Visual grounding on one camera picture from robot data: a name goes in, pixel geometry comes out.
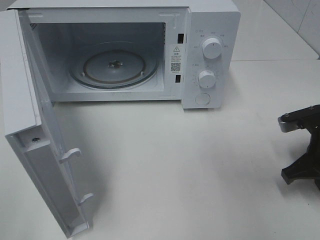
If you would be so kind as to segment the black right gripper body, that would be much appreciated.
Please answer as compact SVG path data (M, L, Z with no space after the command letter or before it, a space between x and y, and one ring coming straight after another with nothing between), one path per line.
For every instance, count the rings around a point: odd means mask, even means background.
M314 179L314 184L320 189L320 128L308 127L307 131L311 134L311 137L305 153L305 169L307 177Z

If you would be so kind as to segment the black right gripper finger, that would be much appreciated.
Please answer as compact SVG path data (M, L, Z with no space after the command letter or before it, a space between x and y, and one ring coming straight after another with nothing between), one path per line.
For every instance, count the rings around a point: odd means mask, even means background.
M290 166L283 168L281 176L288 185L296 180L316 180L318 164L310 159L299 158Z

